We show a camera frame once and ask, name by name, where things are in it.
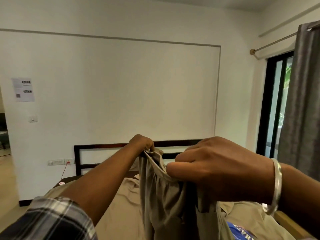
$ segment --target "plaid shirt sleeve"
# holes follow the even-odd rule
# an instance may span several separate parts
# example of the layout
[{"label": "plaid shirt sleeve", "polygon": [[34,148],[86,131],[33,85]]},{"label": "plaid shirt sleeve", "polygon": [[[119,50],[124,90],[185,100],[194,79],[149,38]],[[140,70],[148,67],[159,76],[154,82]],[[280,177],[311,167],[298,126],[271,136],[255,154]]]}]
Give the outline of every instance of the plaid shirt sleeve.
[{"label": "plaid shirt sleeve", "polygon": [[26,213],[0,234],[0,239],[98,238],[91,219],[76,202],[64,197],[36,197]]}]

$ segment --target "silver bangle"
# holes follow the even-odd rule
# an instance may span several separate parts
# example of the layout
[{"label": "silver bangle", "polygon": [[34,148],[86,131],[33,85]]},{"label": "silver bangle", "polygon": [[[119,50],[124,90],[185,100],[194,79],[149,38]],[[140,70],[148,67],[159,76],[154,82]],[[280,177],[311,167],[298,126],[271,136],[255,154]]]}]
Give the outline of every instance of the silver bangle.
[{"label": "silver bangle", "polygon": [[279,199],[281,196],[281,188],[282,188],[282,170],[281,165],[277,161],[277,159],[273,158],[274,163],[274,193],[271,206],[267,204],[262,204],[262,208],[267,215],[273,215],[277,209],[279,204]]}]

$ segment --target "curtain rod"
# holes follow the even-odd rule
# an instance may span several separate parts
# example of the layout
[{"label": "curtain rod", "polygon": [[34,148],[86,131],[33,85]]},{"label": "curtain rod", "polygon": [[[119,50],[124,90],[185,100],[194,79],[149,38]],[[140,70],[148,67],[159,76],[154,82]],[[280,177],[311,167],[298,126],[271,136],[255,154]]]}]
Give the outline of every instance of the curtain rod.
[{"label": "curtain rod", "polygon": [[[315,24],[315,25],[311,25],[311,26],[308,27],[307,29],[319,28],[319,27],[320,27],[320,23],[318,22],[318,23]],[[258,49],[250,49],[250,55],[253,56],[257,51],[263,50],[264,48],[267,48],[267,47],[269,47],[269,46],[271,46],[271,45],[277,44],[277,43],[279,43],[279,42],[281,42],[281,41],[283,41],[283,40],[286,40],[286,39],[288,39],[288,38],[290,38],[290,37],[296,36],[297,33],[298,33],[298,32],[295,32],[295,33],[293,33],[293,34],[290,34],[290,35],[288,35],[288,36],[285,36],[284,38],[279,39],[279,40],[276,40],[276,41],[274,41],[274,42],[272,42],[272,43],[270,43],[270,44],[267,44],[267,45],[265,45],[265,46],[263,46],[263,47],[261,47],[261,48],[258,48]]]}]

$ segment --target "dark wooden headboard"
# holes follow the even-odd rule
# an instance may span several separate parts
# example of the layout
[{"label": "dark wooden headboard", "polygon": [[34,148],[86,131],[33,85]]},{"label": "dark wooden headboard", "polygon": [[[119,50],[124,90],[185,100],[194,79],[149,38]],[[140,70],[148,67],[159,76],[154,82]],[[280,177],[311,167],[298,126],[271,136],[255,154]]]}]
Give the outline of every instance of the dark wooden headboard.
[{"label": "dark wooden headboard", "polygon": [[[182,147],[182,146],[193,146],[197,144],[201,139],[195,140],[163,140],[163,141],[155,141],[154,146],[157,148],[160,147]],[[82,149],[101,149],[101,148],[122,148],[127,143],[120,143],[120,144],[97,144],[97,145],[75,145],[74,146],[74,162],[75,162],[75,172],[76,175],[81,175],[82,169],[90,169],[94,168],[95,166],[99,165],[98,163],[93,164],[81,164],[80,158],[80,150]],[[178,153],[164,153],[162,155],[163,159],[174,159]]]}]

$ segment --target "paper notice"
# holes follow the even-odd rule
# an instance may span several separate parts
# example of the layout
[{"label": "paper notice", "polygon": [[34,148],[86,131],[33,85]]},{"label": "paper notice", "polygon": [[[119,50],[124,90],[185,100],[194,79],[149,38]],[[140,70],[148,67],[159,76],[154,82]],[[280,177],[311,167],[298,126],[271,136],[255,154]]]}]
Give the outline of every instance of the paper notice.
[{"label": "paper notice", "polygon": [[11,78],[16,102],[34,102],[35,97],[30,78]]}]

